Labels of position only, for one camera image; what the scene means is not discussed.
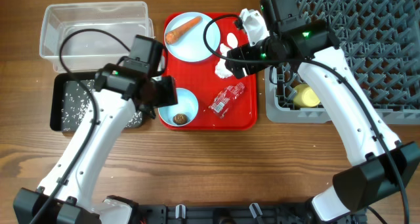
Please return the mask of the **yellow plastic cup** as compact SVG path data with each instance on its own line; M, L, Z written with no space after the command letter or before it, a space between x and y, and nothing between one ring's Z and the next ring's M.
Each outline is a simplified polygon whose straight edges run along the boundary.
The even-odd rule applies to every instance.
M293 88L296 95L293 104L300 108L312 108L320 104L320 99L308 84L300 84Z

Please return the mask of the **white rice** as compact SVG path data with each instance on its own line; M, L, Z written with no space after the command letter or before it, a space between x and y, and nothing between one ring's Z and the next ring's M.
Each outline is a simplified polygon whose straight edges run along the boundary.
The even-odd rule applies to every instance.
M94 80L81 80L90 92L93 93ZM91 100L87 93L79 86L76 81L67 81L64 84L64 93L62 98L61 109L61 130L75 131L89 107ZM143 115L137 112L133 118L128 122L126 128L137 128L142 125Z

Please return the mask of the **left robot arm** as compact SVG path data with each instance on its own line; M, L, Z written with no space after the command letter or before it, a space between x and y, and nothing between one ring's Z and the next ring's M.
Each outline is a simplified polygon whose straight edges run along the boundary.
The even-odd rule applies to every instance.
M55 167L36 190L22 188L13 208L19 223L142 223L138 204L109 196L92 203L98 175L121 132L137 112L155 118L155 108L177 103L175 81L164 76L165 46L137 35L129 55L94 77L91 102Z

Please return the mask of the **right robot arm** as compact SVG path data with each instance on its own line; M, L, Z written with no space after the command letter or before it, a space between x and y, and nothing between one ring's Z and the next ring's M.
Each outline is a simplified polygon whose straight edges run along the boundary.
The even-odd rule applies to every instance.
M261 0L244 9L236 27L248 38L227 54L226 68L244 78L289 63L309 85L336 127L351 164L310 201L313 218L326 223L362 210L406 186L419 165L416 143L403 144L380 118L355 80L334 31L324 20L307 22L295 0Z

